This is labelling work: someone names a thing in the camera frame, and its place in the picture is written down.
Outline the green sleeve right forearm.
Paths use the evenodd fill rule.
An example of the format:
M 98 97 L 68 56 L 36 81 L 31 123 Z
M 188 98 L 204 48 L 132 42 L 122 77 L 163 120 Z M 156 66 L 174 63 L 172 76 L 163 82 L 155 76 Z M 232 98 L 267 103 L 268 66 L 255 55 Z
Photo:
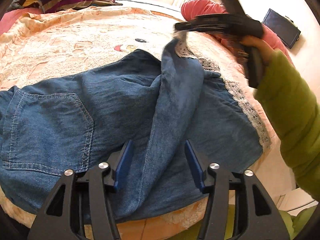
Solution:
M 319 104 L 282 51 L 273 52 L 254 97 L 280 139 L 296 184 L 319 200 Z

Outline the right hand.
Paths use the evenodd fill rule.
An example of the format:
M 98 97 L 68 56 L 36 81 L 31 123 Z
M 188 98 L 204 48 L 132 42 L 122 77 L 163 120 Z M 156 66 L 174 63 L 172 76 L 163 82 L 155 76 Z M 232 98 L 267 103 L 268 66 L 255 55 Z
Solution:
M 275 50 L 269 44 L 267 44 L 264 40 L 254 36 L 245 36 L 240 41 L 240 43 L 244 46 L 257 48 L 257 50 L 259 50 L 260 56 L 265 66 L 269 65 L 274 54 L 276 53 Z

